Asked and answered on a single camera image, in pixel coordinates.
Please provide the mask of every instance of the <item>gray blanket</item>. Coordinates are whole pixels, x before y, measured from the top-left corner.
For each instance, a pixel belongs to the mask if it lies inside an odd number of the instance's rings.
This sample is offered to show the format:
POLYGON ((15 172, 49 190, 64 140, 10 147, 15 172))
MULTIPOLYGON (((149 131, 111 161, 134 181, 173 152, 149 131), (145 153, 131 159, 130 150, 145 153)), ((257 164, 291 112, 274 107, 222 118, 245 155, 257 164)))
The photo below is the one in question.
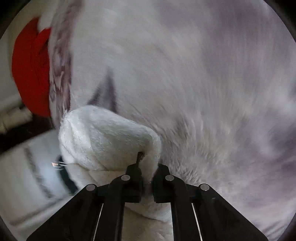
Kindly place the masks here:
POLYGON ((50 105, 153 129, 162 162, 210 184, 269 240, 296 212, 296 43, 262 0, 65 0, 50 105))

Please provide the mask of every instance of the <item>red object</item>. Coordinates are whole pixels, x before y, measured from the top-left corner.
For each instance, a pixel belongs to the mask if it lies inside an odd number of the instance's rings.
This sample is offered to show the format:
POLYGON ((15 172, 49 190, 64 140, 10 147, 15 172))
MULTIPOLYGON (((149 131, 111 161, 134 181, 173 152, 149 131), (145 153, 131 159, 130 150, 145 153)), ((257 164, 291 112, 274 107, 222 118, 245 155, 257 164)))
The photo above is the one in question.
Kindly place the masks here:
POLYGON ((50 28, 38 33, 39 18, 31 20, 15 41, 12 76, 25 106, 34 114, 48 117, 50 28))

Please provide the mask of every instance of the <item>round joint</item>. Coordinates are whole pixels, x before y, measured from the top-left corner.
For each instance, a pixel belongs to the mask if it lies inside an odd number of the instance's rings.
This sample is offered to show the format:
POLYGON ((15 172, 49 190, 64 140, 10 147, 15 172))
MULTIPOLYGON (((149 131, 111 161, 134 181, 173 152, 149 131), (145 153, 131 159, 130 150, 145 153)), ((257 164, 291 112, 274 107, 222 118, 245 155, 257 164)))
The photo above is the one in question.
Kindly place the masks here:
POLYGON ((89 184, 86 186, 86 190, 87 191, 93 191, 95 190, 96 186, 94 184, 89 184))
POLYGON ((121 180, 122 181, 128 181, 128 180, 130 180, 130 176, 129 175, 123 175, 123 176, 121 176, 121 180))
POLYGON ((175 178, 174 178, 174 176, 172 176, 172 175, 166 175, 166 176, 165 176, 165 179, 166 179, 167 181, 172 181, 172 180, 174 180, 175 178))
POLYGON ((203 191, 208 191, 210 189, 210 186, 208 184, 202 184, 200 185, 200 189, 203 191))

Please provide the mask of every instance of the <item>plush fabric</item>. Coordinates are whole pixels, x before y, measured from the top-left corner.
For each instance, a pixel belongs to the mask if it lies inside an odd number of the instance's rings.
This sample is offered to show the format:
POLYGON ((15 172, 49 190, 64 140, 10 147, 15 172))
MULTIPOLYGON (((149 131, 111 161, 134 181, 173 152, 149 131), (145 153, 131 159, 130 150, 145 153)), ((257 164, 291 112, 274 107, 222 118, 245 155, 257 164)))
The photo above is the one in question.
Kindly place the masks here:
POLYGON ((38 18, 31 20, 18 35, 12 55, 12 75, 23 103, 34 114, 50 116, 49 58, 50 29, 40 33, 38 18))
POLYGON ((57 127, 88 104, 149 127, 173 175, 278 239, 296 211, 296 43, 264 1, 67 0, 52 27, 57 127))

